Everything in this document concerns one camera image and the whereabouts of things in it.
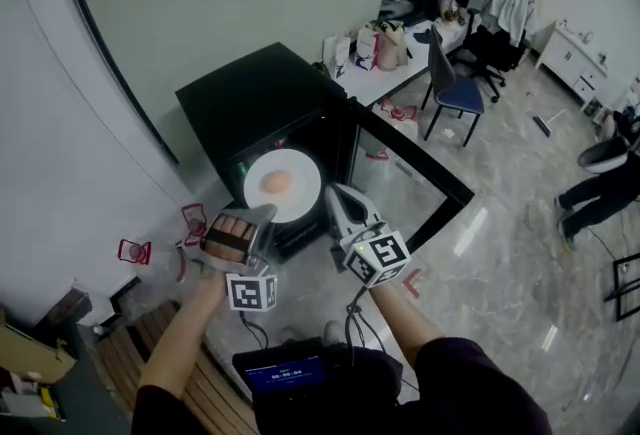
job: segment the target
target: human hand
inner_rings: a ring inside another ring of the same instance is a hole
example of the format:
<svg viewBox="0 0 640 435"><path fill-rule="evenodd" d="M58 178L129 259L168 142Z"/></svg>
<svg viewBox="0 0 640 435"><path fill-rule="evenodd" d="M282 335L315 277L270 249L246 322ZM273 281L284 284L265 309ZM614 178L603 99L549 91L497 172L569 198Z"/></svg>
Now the human hand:
<svg viewBox="0 0 640 435"><path fill-rule="evenodd" d="M227 215L219 215L213 223L213 228L247 241L251 239L256 230L254 225L250 225L244 220ZM240 266L244 266L242 263L246 258L246 255L242 250L236 250L235 248L231 248L227 245L206 240L204 251L214 257L224 259L225 261L238 263L238 273L242 271ZM199 294L203 294L207 297L213 297L220 301L227 294L226 285L227 281L224 272L206 266L203 269L200 284L198 285L198 291Z"/></svg>

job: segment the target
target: white jacket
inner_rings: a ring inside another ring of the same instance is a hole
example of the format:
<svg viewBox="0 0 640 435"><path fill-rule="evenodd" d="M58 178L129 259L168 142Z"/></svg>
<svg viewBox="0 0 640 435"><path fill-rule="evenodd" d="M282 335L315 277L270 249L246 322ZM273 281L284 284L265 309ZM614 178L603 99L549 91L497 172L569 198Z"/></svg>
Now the white jacket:
<svg viewBox="0 0 640 435"><path fill-rule="evenodd" d="M485 16L489 16L490 25L493 23L494 26L497 25L509 33L512 46L520 45L524 31L529 36L537 31L538 21L534 0L490 0L485 10Z"/></svg>

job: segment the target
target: blue chair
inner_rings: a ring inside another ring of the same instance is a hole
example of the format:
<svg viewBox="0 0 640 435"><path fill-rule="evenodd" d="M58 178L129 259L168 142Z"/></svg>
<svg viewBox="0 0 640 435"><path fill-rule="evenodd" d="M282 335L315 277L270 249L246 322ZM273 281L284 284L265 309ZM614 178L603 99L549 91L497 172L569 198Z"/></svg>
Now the blue chair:
<svg viewBox="0 0 640 435"><path fill-rule="evenodd" d="M427 133L424 135L424 141L427 141L431 131L433 131L433 126L436 125L442 108L451 108L452 110L460 111L459 119L462 118L462 114L465 112L475 114L469 134L464 141L463 147L466 147L478 124L480 115L484 113L484 103L476 82L471 78L458 76L453 70L447 55L442 49L442 37L435 26L431 27L431 41L429 42L429 72L431 72L431 84L422 103L422 110L427 105L431 90L435 91L438 109Z"/></svg>

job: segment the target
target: glass door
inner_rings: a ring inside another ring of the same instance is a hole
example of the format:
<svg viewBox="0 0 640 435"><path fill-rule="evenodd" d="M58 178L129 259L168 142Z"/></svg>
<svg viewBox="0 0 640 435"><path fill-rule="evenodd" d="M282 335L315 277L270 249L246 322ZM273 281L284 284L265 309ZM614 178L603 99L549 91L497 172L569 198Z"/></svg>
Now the glass door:
<svg viewBox="0 0 640 435"><path fill-rule="evenodd" d="M355 99L349 101L348 184L369 197L411 253L473 198L473 192L415 143Z"/></svg>

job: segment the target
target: dark sleeve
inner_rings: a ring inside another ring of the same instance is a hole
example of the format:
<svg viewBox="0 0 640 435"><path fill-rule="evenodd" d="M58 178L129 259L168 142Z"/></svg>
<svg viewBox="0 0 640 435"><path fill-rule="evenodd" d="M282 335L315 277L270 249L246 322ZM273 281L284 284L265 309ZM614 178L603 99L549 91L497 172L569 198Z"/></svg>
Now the dark sleeve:
<svg viewBox="0 0 640 435"><path fill-rule="evenodd" d="M206 434L200 422L173 394L146 385L138 390L131 424L132 435L163 433Z"/></svg>
<svg viewBox="0 0 640 435"><path fill-rule="evenodd" d="M551 435L544 410L473 341L448 337L426 344L415 371L420 404L437 412L443 433Z"/></svg>

